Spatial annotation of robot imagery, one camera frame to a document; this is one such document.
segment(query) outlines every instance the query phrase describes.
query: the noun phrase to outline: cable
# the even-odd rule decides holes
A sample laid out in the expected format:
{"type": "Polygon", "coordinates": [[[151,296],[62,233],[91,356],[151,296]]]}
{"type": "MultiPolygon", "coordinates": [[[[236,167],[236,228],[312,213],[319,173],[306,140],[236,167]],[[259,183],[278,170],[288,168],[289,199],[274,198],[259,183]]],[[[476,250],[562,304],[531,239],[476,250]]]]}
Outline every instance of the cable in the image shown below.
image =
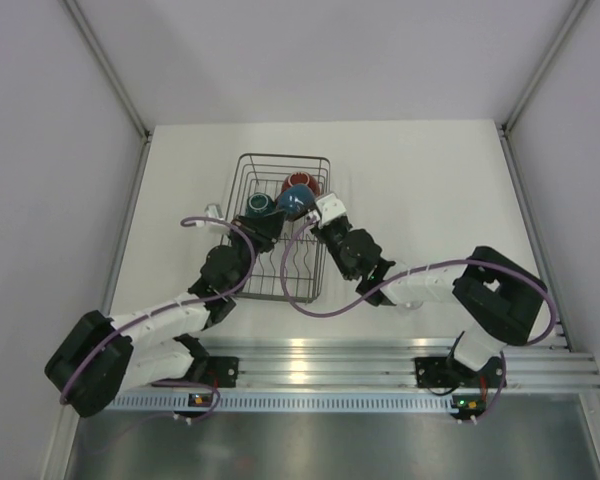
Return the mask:
{"type": "Polygon", "coordinates": [[[458,389],[458,387],[453,387],[453,388],[450,388],[449,390],[445,390],[444,392],[434,392],[430,388],[427,388],[427,390],[429,390],[429,393],[431,395],[435,395],[436,397],[446,397],[447,395],[451,395],[457,389],[458,389]]]}
{"type": "Polygon", "coordinates": [[[489,386],[487,385],[487,380],[484,378],[484,375],[480,375],[480,398],[483,402],[487,401],[488,394],[489,386]]]}
{"type": "Polygon", "coordinates": [[[398,274],[394,275],[393,277],[390,277],[387,280],[383,281],[379,285],[376,285],[375,287],[370,289],[367,293],[362,295],[360,298],[351,302],[349,305],[346,305],[338,310],[334,310],[333,312],[318,313],[318,312],[312,312],[310,310],[306,310],[303,307],[301,307],[293,299],[293,297],[291,296],[291,293],[289,293],[289,289],[287,288],[287,279],[286,279],[285,275],[286,275],[286,271],[287,271],[287,267],[286,267],[287,259],[289,258],[289,254],[291,253],[291,249],[293,248],[293,245],[298,241],[298,238],[300,238],[300,236],[304,233],[304,231],[307,230],[309,227],[311,227],[313,224],[314,224],[314,222],[309,221],[309,222],[305,223],[301,228],[299,228],[296,232],[293,233],[293,235],[291,236],[291,240],[287,244],[286,248],[284,249],[284,253],[282,254],[282,262],[281,262],[282,265],[280,268],[280,284],[282,286],[282,292],[284,293],[285,298],[287,299],[287,301],[289,302],[289,304],[291,304],[291,306],[293,308],[295,308],[297,311],[299,311],[300,313],[302,313],[304,315],[307,315],[307,316],[313,317],[313,318],[336,317],[338,315],[342,315],[343,313],[348,312],[349,310],[357,307],[362,302],[364,302],[367,298],[369,298],[371,295],[376,293],[378,290],[386,287],[391,282],[395,282],[399,278],[403,278],[403,277],[406,277],[406,276],[414,274],[414,273],[425,272],[427,270],[439,270],[441,268],[453,267],[456,265],[473,265],[476,267],[482,267],[482,268],[487,268],[490,270],[496,270],[498,272],[506,273],[510,277],[513,277],[516,280],[526,283],[529,287],[531,287],[533,290],[535,290],[542,297],[542,299],[547,303],[547,306],[549,307],[549,325],[547,326],[546,330],[543,333],[538,335],[538,337],[536,337],[535,339],[527,342],[525,346],[531,346],[531,345],[536,345],[537,343],[540,343],[541,341],[543,341],[545,338],[547,338],[551,334],[551,332],[553,331],[553,329],[556,326],[556,323],[558,321],[558,308],[557,308],[555,302],[553,301],[553,299],[549,296],[549,294],[547,292],[545,292],[542,288],[540,288],[539,285],[537,285],[535,282],[533,282],[526,276],[522,275],[521,273],[518,273],[515,270],[511,270],[510,268],[503,267],[496,263],[483,262],[481,260],[472,260],[470,258],[458,259],[458,260],[446,260],[444,262],[432,263],[431,265],[423,265],[421,267],[415,267],[415,268],[409,269],[406,272],[398,273],[398,274]]]}
{"type": "Polygon", "coordinates": [[[502,395],[504,384],[507,381],[507,360],[504,358],[504,352],[502,351],[500,352],[500,360],[502,361],[502,366],[500,367],[502,368],[502,377],[500,378],[500,384],[498,385],[498,390],[496,390],[496,393],[493,395],[493,398],[489,402],[489,405],[487,406],[485,411],[482,412],[482,415],[480,415],[480,421],[484,420],[487,415],[490,415],[491,412],[493,412],[496,403],[498,403],[498,400],[500,400],[500,395],[502,395]]]}
{"type": "MultiPolygon", "coordinates": [[[[187,422],[187,425],[189,425],[189,426],[193,425],[194,423],[201,422],[205,418],[208,418],[209,416],[211,416],[211,414],[214,412],[214,410],[216,410],[218,408],[218,406],[220,405],[220,402],[222,400],[222,396],[220,395],[220,391],[217,388],[212,387],[210,385],[204,385],[202,383],[178,382],[178,381],[170,382],[168,380],[162,380],[160,382],[153,383],[152,385],[160,386],[160,387],[195,387],[195,388],[206,388],[207,390],[211,391],[211,393],[214,396],[214,400],[215,401],[199,417],[187,418],[186,422],[187,422]]],[[[122,438],[127,433],[132,432],[136,428],[144,425],[145,423],[147,423],[147,422],[149,422],[151,420],[154,420],[156,418],[166,418],[166,417],[174,418],[176,420],[178,418],[177,414],[170,413],[170,412],[157,412],[157,413],[153,413],[151,415],[147,415],[146,417],[141,418],[137,422],[134,422],[131,425],[129,425],[128,427],[126,427],[120,433],[117,433],[111,440],[109,440],[104,445],[104,447],[100,447],[100,448],[96,448],[96,449],[92,449],[92,448],[87,447],[87,445],[85,444],[85,439],[84,439],[85,435],[84,434],[81,436],[81,440],[82,440],[82,442],[81,442],[82,445],[81,446],[87,452],[87,454],[89,454],[89,455],[100,455],[100,454],[106,452],[107,450],[109,450],[111,447],[113,447],[120,440],[122,440],[122,438]]]]}
{"type": "Polygon", "coordinates": [[[253,272],[253,268],[255,267],[256,258],[257,258],[256,251],[253,248],[253,244],[251,243],[251,240],[249,239],[247,234],[245,234],[242,230],[240,230],[238,227],[236,227],[232,223],[229,223],[224,220],[217,219],[217,218],[211,218],[211,217],[187,217],[187,218],[182,219],[182,221],[180,222],[180,225],[182,227],[195,227],[195,226],[197,226],[197,222],[216,223],[218,225],[222,225],[224,227],[227,227],[227,228],[233,230],[234,232],[236,232],[238,235],[240,235],[242,237],[242,239],[246,242],[247,247],[249,248],[249,254],[251,255],[251,265],[249,266],[249,271],[244,276],[244,278],[242,280],[240,280],[240,283],[238,283],[235,287],[230,288],[226,292],[219,293],[219,294],[213,295],[211,297],[195,298],[195,299],[191,299],[191,300],[186,300],[180,304],[172,303],[170,305],[166,305],[164,307],[161,307],[157,310],[152,311],[151,313],[149,313],[147,315],[142,315],[142,316],[136,318],[135,320],[127,323],[126,325],[120,327],[118,330],[114,330],[113,332],[111,332],[100,343],[98,343],[98,345],[96,345],[95,348],[93,348],[89,352],[89,354],[84,358],[84,360],[82,360],[82,362],[80,363],[78,368],[75,369],[75,371],[73,372],[71,377],[69,377],[69,380],[64,385],[64,388],[62,389],[62,393],[60,394],[60,404],[66,405],[68,403],[67,395],[69,394],[69,392],[71,392],[71,389],[73,388],[73,385],[76,383],[76,380],[78,379],[78,377],[80,375],[82,375],[82,372],[84,372],[84,370],[89,366],[89,364],[98,355],[98,353],[100,353],[109,344],[109,342],[111,342],[118,335],[122,334],[126,330],[129,330],[132,327],[135,327],[139,323],[142,323],[145,320],[148,320],[152,316],[157,315],[158,313],[163,313],[167,310],[171,310],[172,308],[176,308],[181,305],[192,305],[194,303],[211,302],[214,300],[219,300],[221,298],[225,298],[228,295],[231,295],[232,293],[235,293],[238,290],[240,290],[244,286],[244,284],[247,283],[247,280],[249,279],[249,277],[251,276],[251,273],[253,272]]]}

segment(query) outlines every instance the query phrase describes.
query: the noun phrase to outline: gray wall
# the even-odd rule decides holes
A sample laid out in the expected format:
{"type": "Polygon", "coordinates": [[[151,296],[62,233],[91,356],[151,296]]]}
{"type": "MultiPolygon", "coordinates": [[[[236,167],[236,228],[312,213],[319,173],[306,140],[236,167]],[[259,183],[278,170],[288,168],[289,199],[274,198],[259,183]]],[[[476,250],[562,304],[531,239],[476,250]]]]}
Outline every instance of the gray wall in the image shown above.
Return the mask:
{"type": "Polygon", "coordinates": [[[80,0],[151,125],[504,121],[573,0],[80,0]]]}
{"type": "Polygon", "coordinates": [[[57,0],[0,0],[0,479],[37,478],[43,367],[100,305],[139,138],[57,0]]]}
{"type": "Polygon", "coordinates": [[[600,365],[600,0],[514,133],[571,330],[600,365]]]}

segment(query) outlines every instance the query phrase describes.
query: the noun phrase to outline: blue bowl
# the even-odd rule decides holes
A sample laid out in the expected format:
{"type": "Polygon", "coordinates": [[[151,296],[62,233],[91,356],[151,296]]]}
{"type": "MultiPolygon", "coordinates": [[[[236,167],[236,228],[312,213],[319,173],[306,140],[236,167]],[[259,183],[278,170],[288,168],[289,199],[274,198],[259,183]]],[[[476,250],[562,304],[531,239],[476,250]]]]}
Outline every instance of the blue bowl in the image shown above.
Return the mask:
{"type": "Polygon", "coordinates": [[[287,213],[287,220],[294,221],[304,215],[315,203],[316,197],[306,185],[294,185],[280,194],[278,210],[287,213]]]}
{"type": "Polygon", "coordinates": [[[273,199],[265,193],[254,193],[247,199],[246,216],[251,218],[264,217],[273,213],[276,204],[273,199]]]}

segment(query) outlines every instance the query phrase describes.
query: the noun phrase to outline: purple cable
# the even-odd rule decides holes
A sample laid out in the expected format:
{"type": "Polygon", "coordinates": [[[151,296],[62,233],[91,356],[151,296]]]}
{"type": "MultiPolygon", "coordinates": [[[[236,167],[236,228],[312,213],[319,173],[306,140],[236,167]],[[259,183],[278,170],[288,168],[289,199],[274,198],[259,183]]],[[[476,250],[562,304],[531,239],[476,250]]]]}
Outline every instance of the purple cable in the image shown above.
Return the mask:
{"type": "Polygon", "coordinates": [[[304,315],[307,315],[307,316],[313,317],[313,318],[337,317],[338,315],[342,315],[343,313],[348,312],[349,310],[353,309],[354,307],[360,305],[362,302],[364,302],[367,298],[369,298],[371,295],[376,293],[378,290],[386,287],[391,282],[395,282],[399,278],[406,277],[413,273],[425,272],[427,270],[438,270],[441,268],[452,267],[452,266],[456,266],[456,265],[473,265],[476,267],[488,268],[491,270],[496,270],[498,272],[505,273],[505,274],[515,278],[516,280],[526,283],[531,288],[533,288],[533,290],[535,290],[543,298],[543,300],[547,303],[547,306],[549,307],[549,315],[550,315],[549,325],[547,326],[547,329],[543,333],[541,333],[537,338],[527,342],[526,346],[535,345],[535,344],[543,341],[545,338],[547,338],[551,334],[551,332],[553,331],[553,329],[556,326],[556,323],[558,320],[558,308],[557,308],[555,302],[553,301],[553,299],[549,296],[549,294],[547,292],[545,292],[542,288],[540,288],[539,285],[537,285],[535,282],[533,282],[529,278],[525,277],[521,273],[518,273],[515,270],[511,270],[510,268],[503,267],[501,265],[491,263],[491,262],[483,262],[481,260],[472,260],[470,258],[467,258],[467,259],[462,258],[462,259],[458,259],[458,260],[446,260],[444,262],[432,263],[431,265],[423,265],[421,267],[411,268],[411,269],[407,270],[406,272],[398,273],[398,274],[394,275],[393,277],[390,277],[387,280],[383,281],[379,285],[376,285],[371,290],[369,290],[367,293],[362,295],[360,298],[351,302],[349,305],[346,305],[338,310],[334,310],[333,312],[317,313],[317,312],[311,312],[309,310],[306,310],[306,309],[302,308],[300,305],[298,305],[298,303],[293,299],[293,297],[289,293],[289,289],[287,288],[287,279],[285,277],[285,274],[287,271],[287,267],[286,267],[287,259],[289,258],[289,254],[291,253],[291,249],[293,248],[293,245],[296,243],[298,238],[300,238],[300,236],[304,233],[304,231],[306,229],[308,229],[309,227],[311,227],[312,225],[313,225],[313,222],[305,223],[301,228],[299,228],[291,236],[291,241],[289,241],[289,244],[284,249],[284,253],[282,254],[282,265],[280,268],[280,284],[282,286],[282,291],[284,293],[284,296],[286,297],[287,301],[291,304],[291,306],[293,308],[295,308],[297,311],[299,311],[300,313],[302,313],[304,315]]]}
{"type": "MultiPolygon", "coordinates": [[[[208,418],[209,416],[211,416],[211,414],[214,412],[214,410],[216,410],[216,408],[218,408],[218,406],[220,405],[220,402],[222,400],[222,397],[220,395],[220,391],[217,388],[212,387],[210,385],[204,385],[202,383],[176,382],[176,381],[170,382],[168,380],[162,380],[160,382],[154,383],[153,385],[161,386],[161,387],[195,387],[195,388],[206,388],[207,390],[211,391],[211,393],[214,395],[214,398],[215,398],[215,401],[213,402],[213,404],[209,407],[209,409],[206,412],[204,412],[199,417],[191,418],[190,419],[191,422],[188,425],[192,425],[194,423],[201,422],[202,420],[204,420],[204,419],[208,418]]],[[[116,434],[111,440],[109,440],[109,442],[107,442],[107,444],[104,447],[100,447],[100,448],[96,448],[96,449],[88,448],[85,445],[85,440],[84,440],[84,435],[83,435],[82,438],[81,438],[81,440],[82,440],[82,448],[89,455],[100,455],[101,453],[104,453],[107,450],[109,450],[111,447],[113,447],[120,440],[122,440],[122,438],[127,433],[135,430],[136,428],[144,425],[145,423],[147,423],[147,422],[149,422],[151,420],[154,420],[156,418],[166,418],[166,417],[173,418],[173,413],[169,413],[169,412],[157,412],[157,413],[152,413],[151,415],[147,415],[146,417],[141,418],[137,422],[132,423],[127,428],[125,428],[124,430],[122,430],[120,433],[116,434]]]]}
{"type": "Polygon", "coordinates": [[[181,304],[172,303],[170,305],[165,305],[164,307],[160,307],[160,308],[154,310],[153,312],[151,312],[148,315],[142,315],[141,317],[136,318],[135,320],[127,323],[126,325],[123,325],[122,327],[120,327],[119,330],[115,330],[115,331],[111,332],[98,345],[96,345],[93,350],[91,350],[89,352],[89,354],[84,358],[82,363],[80,363],[78,368],[76,368],[76,370],[73,372],[71,377],[69,377],[69,380],[65,384],[64,388],[62,389],[62,393],[60,394],[60,404],[66,405],[68,403],[67,395],[73,388],[73,385],[76,383],[76,380],[78,379],[78,377],[80,375],[82,375],[82,372],[84,372],[84,370],[89,366],[89,364],[93,361],[93,359],[96,357],[96,355],[98,355],[98,353],[100,353],[109,344],[109,342],[111,342],[118,335],[122,334],[122,332],[125,332],[125,331],[129,330],[130,328],[135,327],[139,323],[142,323],[145,320],[148,320],[153,315],[157,315],[158,313],[162,313],[167,310],[171,310],[172,308],[176,308],[180,305],[192,305],[194,303],[211,302],[214,300],[219,300],[221,298],[225,298],[226,296],[231,295],[232,293],[235,293],[238,290],[240,290],[244,286],[244,284],[247,283],[247,280],[249,279],[249,277],[251,277],[251,273],[253,272],[253,268],[256,264],[256,251],[254,250],[253,244],[251,243],[251,240],[249,239],[249,237],[242,230],[240,230],[238,227],[236,227],[232,223],[229,223],[224,220],[217,219],[217,218],[187,217],[187,218],[182,219],[182,221],[180,222],[180,225],[182,227],[195,227],[197,225],[197,222],[217,223],[218,225],[223,225],[223,226],[233,230],[234,232],[236,232],[238,235],[240,235],[242,237],[242,239],[246,242],[247,247],[249,248],[249,253],[251,255],[251,265],[249,266],[249,271],[247,272],[245,277],[242,280],[240,280],[240,283],[238,283],[235,287],[230,288],[229,290],[227,290],[224,293],[219,293],[218,295],[213,295],[211,297],[206,297],[206,298],[195,298],[195,299],[191,299],[191,300],[186,300],[186,301],[182,302],[181,304]]]}

